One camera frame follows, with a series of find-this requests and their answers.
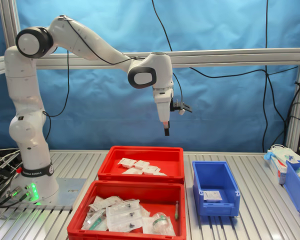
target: blue plastic bin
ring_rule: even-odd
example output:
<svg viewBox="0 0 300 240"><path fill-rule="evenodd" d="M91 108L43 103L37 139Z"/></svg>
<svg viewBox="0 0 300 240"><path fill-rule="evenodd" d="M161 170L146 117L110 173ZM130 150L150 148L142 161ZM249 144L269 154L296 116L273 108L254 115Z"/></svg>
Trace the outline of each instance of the blue plastic bin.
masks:
<svg viewBox="0 0 300 240"><path fill-rule="evenodd" d="M300 213L300 178L296 174L296 170L300 168L300 161L299 163L294 164L286 161L286 164L287 170L285 175L284 187L288 192L295 208Z"/></svg>
<svg viewBox="0 0 300 240"><path fill-rule="evenodd" d="M225 161L193 161L193 193L200 216L239 215L240 192ZM204 200L204 191L219 191L222 201Z"/></svg>

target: small box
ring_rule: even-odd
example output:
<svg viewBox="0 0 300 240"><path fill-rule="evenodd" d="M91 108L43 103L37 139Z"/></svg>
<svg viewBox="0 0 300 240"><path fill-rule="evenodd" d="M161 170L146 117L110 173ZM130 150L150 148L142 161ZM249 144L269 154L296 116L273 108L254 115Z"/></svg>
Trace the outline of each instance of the small box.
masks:
<svg viewBox="0 0 300 240"><path fill-rule="evenodd" d="M296 170L300 168L299 163L291 164L286 161L287 171L285 176L284 187L289 194L295 208L300 213L300 178L298 177Z"/></svg>
<svg viewBox="0 0 300 240"><path fill-rule="evenodd" d="M200 216L239 215L240 192L225 161L193 161L193 193L196 210ZM205 192L220 194L222 200L205 199Z"/></svg>
<svg viewBox="0 0 300 240"><path fill-rule="evenodd" d="M268 159L266 159L267 163L270 166L270 169L279 184L285 184L286 174L287 174L287 166L284 162L280 161L276 156L270 155Z"/></svg>

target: slatted metal table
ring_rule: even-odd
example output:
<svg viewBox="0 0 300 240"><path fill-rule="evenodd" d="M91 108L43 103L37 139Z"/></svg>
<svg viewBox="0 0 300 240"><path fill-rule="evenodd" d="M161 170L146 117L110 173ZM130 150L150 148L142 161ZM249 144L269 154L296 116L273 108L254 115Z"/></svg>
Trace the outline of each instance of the slatted metal table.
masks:
<svg viewBox="0 0 300 240"><path fill-rule="evenodd" d="M7 208L0 212L0 240L66 240L67 226L107 151L52 150L57 177L86 178L72 211ZM192 161L227 161L241 192L238 217L198 217ZM187 240L300 240L300 213L277 184L262 153L185 152Z"/></svg>

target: metal base plate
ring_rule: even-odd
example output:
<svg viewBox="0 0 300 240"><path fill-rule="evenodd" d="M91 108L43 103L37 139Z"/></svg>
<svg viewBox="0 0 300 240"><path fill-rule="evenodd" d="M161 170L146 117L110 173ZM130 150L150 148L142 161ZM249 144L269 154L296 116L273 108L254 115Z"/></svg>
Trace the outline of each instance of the metal base plate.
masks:
<svg viewBox="0 0 300 240"><path fill-rule="evenodd" d="M76 204L76 200L85 185L85 178L60 178L56 181L59 185L59 190L52 196L40 200L35 204L20 203L13 207L15 208L36 208L36 209L55 209L55 210L71 210Z"/></svg>

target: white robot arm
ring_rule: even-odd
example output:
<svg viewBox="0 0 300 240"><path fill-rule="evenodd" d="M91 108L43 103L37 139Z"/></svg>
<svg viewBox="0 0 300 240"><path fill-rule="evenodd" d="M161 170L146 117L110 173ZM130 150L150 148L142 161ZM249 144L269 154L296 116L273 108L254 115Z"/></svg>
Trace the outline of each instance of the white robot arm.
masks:
<svg viewBox="0 0 300 240"><path fill-rule="evenodd" d="M106 43L98 34L65 16L56 17L48 28L29 27L16 37L16 46L4 54L5 75L9 96L16 116L9 133L16 141L23 162L22 172L11 182L11 189L20 187L30 192L26 202L49 198L58 191L53 175L48 144L43 135L46 116L37 80L37 59L62 47L87 60L102 60L127 72L129 83L137 89L153 87L154 102L165 135L169 135L170 111L191 109L173 103L172 64L168 55L151 53L143 60L130 58Z"/></svg>

